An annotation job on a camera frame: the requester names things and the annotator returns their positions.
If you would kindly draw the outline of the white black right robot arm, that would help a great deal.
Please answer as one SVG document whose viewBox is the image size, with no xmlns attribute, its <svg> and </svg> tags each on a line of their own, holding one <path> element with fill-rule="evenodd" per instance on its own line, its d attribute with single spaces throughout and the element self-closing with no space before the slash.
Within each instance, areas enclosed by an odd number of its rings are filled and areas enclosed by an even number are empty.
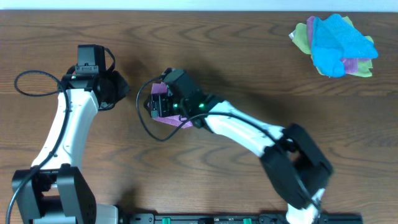
<svg viewBox="0 0 398 224">
<path fill-rule="evenodd" d="M 288 223 L 316 223 L 321 197 L 333 168 L 310 135 L 297 124 L 287 128 L 259 121 L 215 96 L 151 94 L 144 108 L 152 118 L 177 116 L 227 137 L 255 154 L 273 188 L 288 204 Z"/>
</svg>

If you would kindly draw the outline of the purple microfiber cloth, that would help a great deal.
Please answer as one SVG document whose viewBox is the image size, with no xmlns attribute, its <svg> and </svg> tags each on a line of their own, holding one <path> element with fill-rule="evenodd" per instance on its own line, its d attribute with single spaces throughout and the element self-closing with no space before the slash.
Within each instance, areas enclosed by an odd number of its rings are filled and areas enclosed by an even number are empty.
<svg viewBox="0 0 398 224">
<path fill-rule="evenodd" d="M 167 93 L 167 86 L 164 83 L 153 83 L 152 84 L 152 89 L 151 89 L 152 94 L 161 94 L 161 93 Z M 160 123 L 165 123 L 169 124 L 171 126 L 180 126 L 186 118 L 180 118 L 179 115 L 175 116 L 168 116 L 168 117 L 158 117 L 154 118 L 155 121 L 158 121 Z"/>
</svg>

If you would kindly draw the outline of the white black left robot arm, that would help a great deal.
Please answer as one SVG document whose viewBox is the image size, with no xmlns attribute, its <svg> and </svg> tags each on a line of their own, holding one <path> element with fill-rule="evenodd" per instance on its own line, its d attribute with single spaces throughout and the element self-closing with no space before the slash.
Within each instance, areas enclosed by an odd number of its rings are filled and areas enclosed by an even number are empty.
<svg viewBox="0 0 398 224">
<path fill-rule="evenodd" d="M 5 222 L 17 205 L 24 223 L 117 223 L 118 208 L 96 202 L 81 164 L 95 116 L 111 110 L 129 86 L 117 71 L 68 72 L 56 82 L 54 121 L 30 169 L 14 173 Z"/>
</svg>

